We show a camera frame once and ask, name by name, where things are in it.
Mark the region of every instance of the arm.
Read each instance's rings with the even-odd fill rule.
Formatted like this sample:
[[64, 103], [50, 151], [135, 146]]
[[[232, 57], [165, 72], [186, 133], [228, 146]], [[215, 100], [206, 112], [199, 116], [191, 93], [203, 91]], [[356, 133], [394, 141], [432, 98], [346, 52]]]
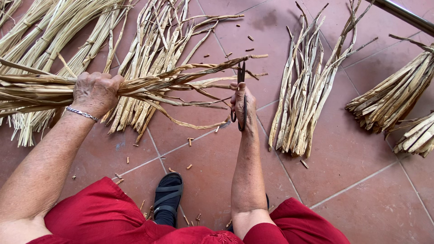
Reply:
[[[121, 76], [85, 72], [74, 88], [71, 107], [100, 118], [116, 105]], [[65, 111], [44, 139], [0, 189], [0, 240], [24, 244], [51, 234], [44, 217], [57, 202], [71, 164], [95, 120]]]
[[237, 165], [232, 179], [231, 215], [235, 234], [244, 239], [247, 232], [260, 223], [271, 223], [265, 196], [265, 185], [262, 175], [259, 154], [259, 136], [256, 125], [256, 99], [245, 83], [231, 83], [235, 90], [232, 97], [232, 111], [235, 111], [238, 122], [244, 122], [244, 95], [247, 101], [246, 128], [242, 132]]

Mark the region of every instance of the red clothing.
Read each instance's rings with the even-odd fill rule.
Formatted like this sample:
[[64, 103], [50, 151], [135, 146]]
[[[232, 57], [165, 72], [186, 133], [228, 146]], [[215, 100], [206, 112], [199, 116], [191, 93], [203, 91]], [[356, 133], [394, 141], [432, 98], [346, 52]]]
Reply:
[[99, 243], [349, 243], [324, 218], [294, 198], [279, 205], [268, 223], [255, 225], [241, 241], [228, 231], [203, 226], [176, 229], [146, 221], [134, 201], [108, 177], [58, 203], [45, 217], [53, 235], [28, 244]]

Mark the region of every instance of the chain bracelet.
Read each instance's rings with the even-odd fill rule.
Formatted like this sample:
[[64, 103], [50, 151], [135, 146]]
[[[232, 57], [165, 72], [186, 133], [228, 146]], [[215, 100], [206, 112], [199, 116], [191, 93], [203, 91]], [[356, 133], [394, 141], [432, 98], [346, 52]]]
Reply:
[[92, 115], [90, 115], [88, 113], [81, 112], [80, 110], [70, 108], [69, 106], [66, 107], [66, 110], [74, 112], [74, 113], [81, 114], [81, 115], [83, 115], [84, 117], [87, 117], [87, 118], [91, 118], [91, 119], [95, 120], [95, 123], [98, 122], [98, 120], [99, 120], [99, 119], [93, 117]]

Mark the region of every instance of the black scissors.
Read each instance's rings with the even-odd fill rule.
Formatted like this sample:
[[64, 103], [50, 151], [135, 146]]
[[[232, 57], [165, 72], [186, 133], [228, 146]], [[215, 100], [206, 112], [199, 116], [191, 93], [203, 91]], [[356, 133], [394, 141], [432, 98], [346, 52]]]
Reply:
[[[241, 65], [240, 63], [238, 63], [238, 84], [240, 82], [244, 82], [244, 77], [246, 76], [246, 63], [243, 62], [243, 68], [241, 69]], [[235, 112], [232, 112], [232, 110], [230, 111], [230, 119], [232, 120], [232, 122], [235, 122], [237, 120], [237, 115], [235, 114]], [[244, 129], [246, 128], [246, 121], [247, 121], [247, 102], [246, 102], [246, 95], [244, 95], [244, 123], [243, 123], [243, 127], [241, 128], [240, 123], [238, 123], [238, 129], [240, 131], [244, 131]]]

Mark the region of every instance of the red tile floor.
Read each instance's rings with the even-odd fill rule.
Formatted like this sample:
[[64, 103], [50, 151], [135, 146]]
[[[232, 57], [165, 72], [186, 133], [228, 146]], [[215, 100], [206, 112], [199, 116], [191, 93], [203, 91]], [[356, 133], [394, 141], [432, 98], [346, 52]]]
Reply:
[[[328, 2], [327, 16], [321, 38], [325, 54], [329, 55], [348, 17], [346, 0], [299, 0], [309, 19]], [[417, 15], [434, 22], [432, 0], [395, 0]], [[19, 19], [31, 0], [24, 1]], [[135, 33], [136, 16], [145, 5], [140, 0], [130, 12], [122, 44], [116, 52], [116, 62], [110, 70], [115, 74], [128, 52]], [[362, 9], [368, 5], [362, 1]], [[410, 37], [429, 44], [434, 38], [420, 32], [398, 18], [372, 7], [358, 25], [356, 45], [378, 36], [379, 39], [347, 58], [336, 75], [335, 84], [319, 118], [313, 140], [312, 155], [306, 169], [299, 158], [276, 151], [268, 152], [268, 134], [279, 96], [282, 70], [288, 56], [289, 37], [286, 25], [297, 33], [300, 12], [292, 1], [285, 0], [191, 0], [191, 15], [245, 15], [237, 20], [222, 21], [197, 52], [191, 63], [220, 63], [225, 54], [231, 57], [268, 53], [267, 59], [249, 60], [247, 67], [256, 72], [268, 72], [260, 81], [248, 80], [248, 87], [257, 98], [260, 123], [261, 159], [266, 191], [271, 204], [280, 204], [289, 197], [319, 213], [339, 228], [352, 243], [434, 243], [434, 153], [426, 159], [416, 155], [395, 155], [391, 146], [402, 134], [397, 132], [385, 141], [384, 135], [370, 135], [359, 128], [353, 116], [344, 110], [351, 99], [362, 94], [412, 60], [421, 49], [388, 34]], [[12, 26], [9, 21], [1, 30], [5, 34]], [[71, 41], [64, 57], [71, 57], [84, 42], [91, 28], [80, 31]], [[254, 42], [247, 39], [254, 37]], [[202, 36], [194, 36], [187, 45], [186, 56]], [[101, 71], [107, 50], [103, 49], [88, 71]], [[218, 96], [230, 96], [230, 91], [213, 91]], [[194, 92], [182, 92], [187, 100], [196, 100]], [[408, 118], [417, 118], [434, 109], [434, 86], [430, 86]], [[163, 105], [173, 117], [205, 125], [221, 121], [227, 111], [204, 108], [175, 108]], [[12, 129], [0, 127], [2, 155], [0, 185], [31, 148], [17, 148], [10, 141]], [[107, 135], [107, 127], [95, 124], [72, 165], [61, 199], [77, 193], [90, 183], [118, 173], [125, 181], [119, 186], [137, 205], [145, 200], [144, 211], [153, 204], [154, 189], [168, 168], [180, 172], [185, 180], [181, 200], [179, 227], [186, 227], [182, 213], [193, 220], [201, 213], [201, 225], [214, 230], [224, 229], [230, 220], [230, 186], [235, 168], [240, 133], [236, 125], [213, 133], [214, 130], [193, 130], [171, 123], [161, 113], [152, 118], [149, 128], [133, 147], [136, 132]], [[41, 135], [36, 134], [38, 141]], [[189, 147], [187, 137], [193, 137]]]

